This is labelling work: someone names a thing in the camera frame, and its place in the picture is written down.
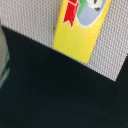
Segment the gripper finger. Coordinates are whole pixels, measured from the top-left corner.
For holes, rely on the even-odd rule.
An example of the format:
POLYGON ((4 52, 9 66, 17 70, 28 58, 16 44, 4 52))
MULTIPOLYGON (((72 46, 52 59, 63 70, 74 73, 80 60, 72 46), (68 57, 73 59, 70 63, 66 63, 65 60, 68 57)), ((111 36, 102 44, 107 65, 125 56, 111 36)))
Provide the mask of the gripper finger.
POLYGON ((10 71, 10 54, 8 50, 8 45, 6 41, 5 34, 0 25, 0 88, 6 81, 9 71, 10 71))

